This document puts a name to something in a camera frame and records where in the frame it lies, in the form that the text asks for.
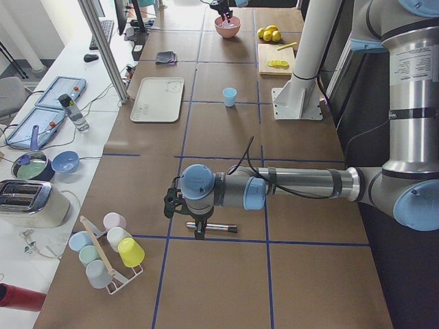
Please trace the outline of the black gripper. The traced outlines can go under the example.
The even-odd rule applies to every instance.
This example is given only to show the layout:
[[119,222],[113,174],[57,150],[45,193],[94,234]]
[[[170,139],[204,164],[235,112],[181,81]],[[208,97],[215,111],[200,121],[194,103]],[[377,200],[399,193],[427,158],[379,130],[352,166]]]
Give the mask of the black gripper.
[[209,6],[211,9],[216,10],[218,14],[221,14],[223,22],[233,17],[233,11],[229,11],[227,0],[212,0]]
[[204,240],[206,224],[214,212],[214,206],[202,205],[201,207],[187,206],[190,215],[195,219],[194,236],[196,240]]

